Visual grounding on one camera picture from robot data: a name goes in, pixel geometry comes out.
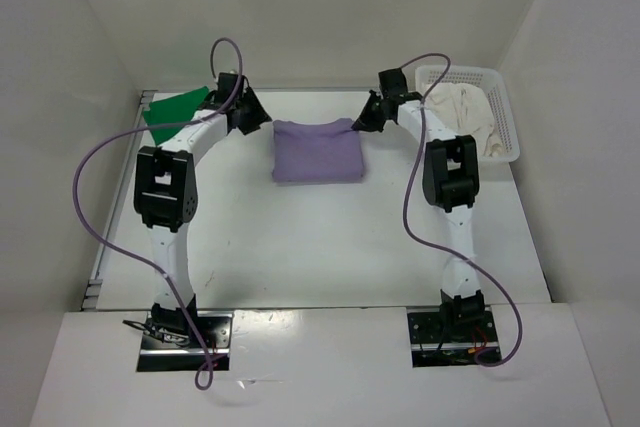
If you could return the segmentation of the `purple t shirt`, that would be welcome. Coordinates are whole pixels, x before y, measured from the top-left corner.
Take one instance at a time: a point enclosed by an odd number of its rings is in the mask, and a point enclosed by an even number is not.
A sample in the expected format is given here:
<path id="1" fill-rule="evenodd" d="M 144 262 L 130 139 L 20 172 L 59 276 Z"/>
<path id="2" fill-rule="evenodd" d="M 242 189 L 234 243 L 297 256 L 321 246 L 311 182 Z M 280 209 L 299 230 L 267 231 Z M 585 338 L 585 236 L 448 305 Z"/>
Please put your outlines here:
<path id="1" fill-rule="evenodd" d="M 353 120 L 325 124 L 273 122 L 273 181 L 279 184 L 360 182 L 365 174 L 359 133 Z"/>

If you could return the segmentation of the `green t shirt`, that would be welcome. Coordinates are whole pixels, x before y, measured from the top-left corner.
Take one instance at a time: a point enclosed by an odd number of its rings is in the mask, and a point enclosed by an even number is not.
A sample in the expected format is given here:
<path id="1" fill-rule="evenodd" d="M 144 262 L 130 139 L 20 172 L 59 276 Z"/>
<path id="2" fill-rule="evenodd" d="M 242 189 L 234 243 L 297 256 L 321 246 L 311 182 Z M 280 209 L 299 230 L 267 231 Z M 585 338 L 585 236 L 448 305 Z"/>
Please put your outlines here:
<path id="1" fill-rule="evenodd" d="M 148 126 L 191 121 L 209 92 L 207 87 L 201 87 L 164 100 L 154 100 L 143 112 L 144 121 Z"/>

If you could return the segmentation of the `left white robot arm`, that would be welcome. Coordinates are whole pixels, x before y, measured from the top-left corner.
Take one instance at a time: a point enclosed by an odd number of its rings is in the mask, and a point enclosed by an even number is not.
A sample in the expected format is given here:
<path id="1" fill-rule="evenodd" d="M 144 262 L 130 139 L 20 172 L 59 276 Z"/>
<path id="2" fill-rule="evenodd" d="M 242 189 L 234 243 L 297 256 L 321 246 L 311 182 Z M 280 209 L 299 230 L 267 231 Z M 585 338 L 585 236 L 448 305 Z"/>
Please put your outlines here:
<path id="1" fill-rule="evenodd" d="M 248 135 L 271 120 L 244 75 L 221 73 L 189 123 L 136 158 L 134 210 L 148 229 L 156 266 L 148 328 L 180 347 L 200 332 L 188 261 L 188 230 L 198 208 L 196 166 L 231 131 Z"/>

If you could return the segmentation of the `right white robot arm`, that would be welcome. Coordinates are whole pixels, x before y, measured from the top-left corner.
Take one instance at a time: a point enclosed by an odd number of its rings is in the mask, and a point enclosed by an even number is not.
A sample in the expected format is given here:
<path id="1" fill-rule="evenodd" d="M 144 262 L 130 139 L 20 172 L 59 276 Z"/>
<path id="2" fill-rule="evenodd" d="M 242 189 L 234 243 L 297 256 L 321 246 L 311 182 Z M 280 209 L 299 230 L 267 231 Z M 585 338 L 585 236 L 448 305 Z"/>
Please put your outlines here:
<path id="1" fill-rule="evenodd" d="M 472 214 L 479 193 L 475 139 L 447 127 L 421 95 L 409 90 L 400 68 L 378 73 L 379 90 L 372 91 L 352 125 L 362 132 L 381 132 L 392 121 L 419 143 L 422 192 L 426 202 L 445 219 L 448 244 L 438 249 L 449 255 L 440 288 L 440 341 L 460 340 L 485 312 L 485 301 L 474 257 Z"/>

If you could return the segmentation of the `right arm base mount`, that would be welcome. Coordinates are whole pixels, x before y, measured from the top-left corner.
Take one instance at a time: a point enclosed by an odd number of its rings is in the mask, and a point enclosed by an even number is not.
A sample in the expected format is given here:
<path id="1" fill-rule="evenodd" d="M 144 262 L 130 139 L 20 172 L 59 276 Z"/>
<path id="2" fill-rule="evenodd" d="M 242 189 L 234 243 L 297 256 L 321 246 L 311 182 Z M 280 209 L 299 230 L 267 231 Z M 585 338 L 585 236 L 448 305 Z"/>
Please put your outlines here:
<path id="1" fill-rule="evenodd" d="M 476 355 L 489 364 L 502 360 L 491 310 L 481 320 L 458 327 L 444 327 L 437 308 L 406 312 L 414 368 L 476 365 Z"/>

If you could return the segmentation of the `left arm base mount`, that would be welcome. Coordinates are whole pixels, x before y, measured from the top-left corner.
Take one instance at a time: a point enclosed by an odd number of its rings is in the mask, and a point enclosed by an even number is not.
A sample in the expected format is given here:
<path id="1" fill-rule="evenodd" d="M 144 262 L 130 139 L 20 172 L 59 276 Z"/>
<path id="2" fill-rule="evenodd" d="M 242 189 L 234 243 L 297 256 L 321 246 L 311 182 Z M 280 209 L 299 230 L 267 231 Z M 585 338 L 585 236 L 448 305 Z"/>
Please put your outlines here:
<path id="1" fill-rule="evenodd" d="M 233 314 L 203 312 L 196 319 L 215 371 L 228 371 Z M 196 372 L 205 362 L 204 350 L 192 333 L 183 334 L 152 325 L 151 315 L 144 322 L 123 320 L 127 327 L 142 333 L 137 371 Z"/>

